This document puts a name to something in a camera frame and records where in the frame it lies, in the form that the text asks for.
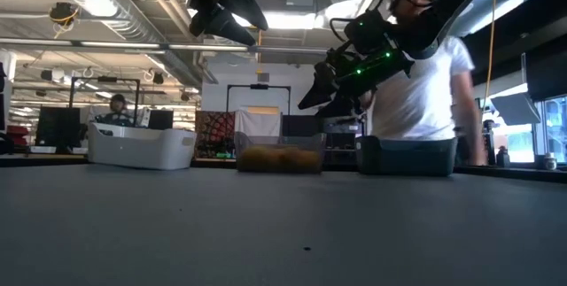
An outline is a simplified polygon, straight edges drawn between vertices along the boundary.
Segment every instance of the ductwork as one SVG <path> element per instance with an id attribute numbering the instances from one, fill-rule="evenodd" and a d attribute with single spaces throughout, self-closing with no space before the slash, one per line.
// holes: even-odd
<path id="1" fill-rule="evenodd" d="M 156 27 L 144 16 L 132 0 L 74 0 L 81 8 L 98 17 L 116 17 L 129 19 L 130 22 L 105 22 L 116 34 L 129 42 L 137 43 L 166 43 L 166 38 Z M 165 54 L 147 55 L 163 68 L 170 72 L 177 80 L 186 86 L 200 87 L 202 77 L 208 82 L 214 83 L 209 75 L 200 66 L 196 66 L 193 59 L 198 58 L 197 52 L 190 54 L 189 61 L 184 61 L 179 54 L 167 50 Z"/>

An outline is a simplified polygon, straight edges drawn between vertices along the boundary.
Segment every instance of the gray table surface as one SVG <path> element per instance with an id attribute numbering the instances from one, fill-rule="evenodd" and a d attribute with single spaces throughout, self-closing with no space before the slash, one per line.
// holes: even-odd
<path id="1" fill-rule="evenodd" d="M 0 285 L 564 286 L 567 186 L 4 168 Z"/>

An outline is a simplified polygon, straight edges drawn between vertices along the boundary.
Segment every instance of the person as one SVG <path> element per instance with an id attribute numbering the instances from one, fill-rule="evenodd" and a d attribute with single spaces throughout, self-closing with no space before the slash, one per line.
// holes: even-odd
<path id="1" fill-rule="evenodd" d="M 133 127 L 134 119 L 130 117 L 126 109 L 126 98 L 116 94 L 110 99 L 111 112 L 106 114 L 102 122 L 123 127 Z"/>
<path id="2" fill-rule="evenodd" d="M 402 26 L 410 24 L 425 9 L 408 0 L 393 0 L 390 7 Z M 470 150 L 469 164 L 483 165 L 480 110 L 473 96 L 472 69 L 474 65 L 464 43 L 448 36 L 435 55 L 415 61 L 410 78 L 403 72 L 396 73 L 361 97 L 363 108 L 374 104 L 372 135 L 390 140 L 452 139 L 455 133 L 451 105 L 455 100 Z"/>

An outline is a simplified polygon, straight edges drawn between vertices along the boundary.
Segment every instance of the white t-shirt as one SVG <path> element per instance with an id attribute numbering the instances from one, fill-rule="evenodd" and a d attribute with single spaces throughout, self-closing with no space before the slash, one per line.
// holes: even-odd
<path id="1" fill-rule="evenodd" d="M 377 85 L 371 134 L 390 140 L 453 138 L 451 77 L 472 69 L 464 43 L 449 36 L 433 57 L 416 60 L 410 78 L 397 73 Z"/>

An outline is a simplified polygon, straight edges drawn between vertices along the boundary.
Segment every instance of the bottle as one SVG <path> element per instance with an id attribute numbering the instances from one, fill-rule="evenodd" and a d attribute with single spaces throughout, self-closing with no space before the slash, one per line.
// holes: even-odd
<path id="1" fill-rule="evenodd" d="M 508 154 L 508 149 L 501 146 L 496 155 L 496 165 L 499 167 L 510 167 L 510 155 Z"/>
<path id="2" fill-rule="evenodd" d="M 547 170 L 553 171 L 557 169 L 557 159 L 555 159 L 553 153 L 551 152 L 546 153 L 544 160 Z"/>

